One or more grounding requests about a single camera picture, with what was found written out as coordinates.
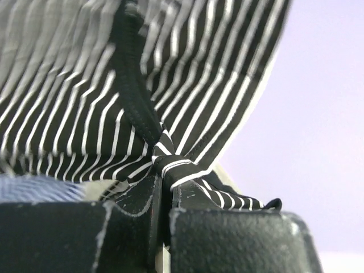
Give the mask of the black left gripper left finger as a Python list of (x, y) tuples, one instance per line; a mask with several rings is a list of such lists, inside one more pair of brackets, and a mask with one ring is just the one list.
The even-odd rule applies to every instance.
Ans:
[(150, 175), (106, 201), (1, 202), (1, 271), (155, 272), (161, 196)]

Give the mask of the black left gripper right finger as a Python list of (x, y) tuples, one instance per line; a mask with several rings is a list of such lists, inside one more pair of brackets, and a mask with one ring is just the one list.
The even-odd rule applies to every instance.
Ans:
[(195, 181), (163, 184), (163, 197), (171, 272), (322, 272), (307, 225), (282, 212), (279, 199), (262, 210), (224, 210)]

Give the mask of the black white striped tank top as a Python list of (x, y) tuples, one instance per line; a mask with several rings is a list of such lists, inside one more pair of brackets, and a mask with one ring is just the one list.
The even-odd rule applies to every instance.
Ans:
[(290, 1), (2, 1), (1, 174), (195, 181), (223, 209), (267, 206), (208, 178), (262, 94)]

